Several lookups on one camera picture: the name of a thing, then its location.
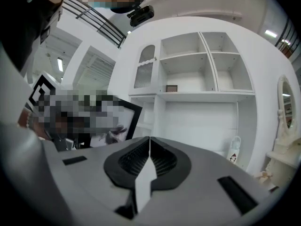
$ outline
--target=black clothing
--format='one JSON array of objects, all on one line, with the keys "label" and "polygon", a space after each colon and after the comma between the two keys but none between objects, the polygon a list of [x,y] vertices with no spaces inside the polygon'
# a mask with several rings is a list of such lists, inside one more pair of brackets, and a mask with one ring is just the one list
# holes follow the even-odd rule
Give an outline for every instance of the black clothing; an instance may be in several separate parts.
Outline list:
[{"label": "black clothing", "polygon": [[21,71],[32,52],[32,43],[60,4],[49,0],[3,0],[2,3],[1,7],[7,9],[2,16],[0,40],[18,71]]}]

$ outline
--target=white cabinet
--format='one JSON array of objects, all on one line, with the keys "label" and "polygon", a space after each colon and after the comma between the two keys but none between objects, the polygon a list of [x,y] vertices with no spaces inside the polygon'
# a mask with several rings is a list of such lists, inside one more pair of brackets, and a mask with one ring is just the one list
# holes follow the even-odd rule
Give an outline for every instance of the white cabinet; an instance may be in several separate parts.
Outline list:
[{"label": "white cabinet", "polygon": [[253,92],[251,79],[237,48],[224,32],[201,33],[211,57],[219,91]]},{"label": "white cabinet", "polygon": [[158,64],[160,41],[142,46],[139,50],[129,95],[156,94],[158,89]]},{"label": "white cabinet", "polygon": [[[149,74],[143,66],[151,63]],[[176,85],[177,92],[166,92],[167,85]],[[134,137],[163,137],[226,155],[238,135],[237,165],[247,168],[256,138],[256,98],[226,33],[181,34],[143,46],[129,95],[143,108]]]},{"label": "white cabinet", "polygon": [[238,53],[234,43],[225,32],[203,32],[202,35],[211,52]]},{"label": "white cabinet", "polygon": [[211,55],[219,91],[253,91],[248,71],[238,53],[212,52]]},{"label": "white cabinet", "polygon": [[194,32],[162,40],[160,58],[199,52],[206,52],[206,49],[199,33]]}]

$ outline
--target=ceiling light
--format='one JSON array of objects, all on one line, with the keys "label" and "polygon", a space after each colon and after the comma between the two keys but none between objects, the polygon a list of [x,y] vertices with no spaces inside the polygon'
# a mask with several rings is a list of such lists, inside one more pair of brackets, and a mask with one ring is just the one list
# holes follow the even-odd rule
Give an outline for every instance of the ceiling light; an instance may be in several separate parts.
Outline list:
[{"label": "ceiling light", "polygon": [[274,38],[276,38],[276,37],[277,37],[277,34],[275,34],[275,33],[271,32],[270,30],[267,30],[265,33],[266,33],[267,35],[269,35],[269,36],[272,36],[272,37],[274,37]]},{"label": "ceiling light", "polygon": [[291,43],[290,43],[290,41],[287,41],[287,40],[281,40],[281,42],[285,42],[285,43],[287,43],[287,45],[291,45]]},{"label": "ceiling light", "polygon": [[63,60],[61,58],[57,58],[58,69],[63,72]]}]

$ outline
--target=black railing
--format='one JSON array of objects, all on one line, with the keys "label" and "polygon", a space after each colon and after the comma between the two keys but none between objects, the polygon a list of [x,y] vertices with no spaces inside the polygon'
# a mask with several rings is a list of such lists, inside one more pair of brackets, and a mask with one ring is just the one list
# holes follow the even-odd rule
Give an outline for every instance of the black railing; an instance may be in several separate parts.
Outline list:
[{"label": "black railing", "polygon": [[295,30],[292,21],[287,18],[284,30],[282,31],[275,47],[277,47],[287,58],[289,58],[299,46],[300,38]]},{"label": "black railing", "polygon": [[96,29],[96,32],[103,35],[118,48],[126,38],[126,35],[107,18],[81,0],[64,0],[63,8],[74,14],[76,19],[92,26],[93,29]]}]

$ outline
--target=cabinet door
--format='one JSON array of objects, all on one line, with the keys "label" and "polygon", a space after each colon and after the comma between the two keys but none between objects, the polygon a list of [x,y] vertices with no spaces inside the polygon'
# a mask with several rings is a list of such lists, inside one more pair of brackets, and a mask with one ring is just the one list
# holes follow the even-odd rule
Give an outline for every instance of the cabinet door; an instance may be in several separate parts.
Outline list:
[{"label": "cabinet door", "polygon": [[154,95],[158,87],[158,67],[161,41],[148,43],[139,49],[129,95]]}]

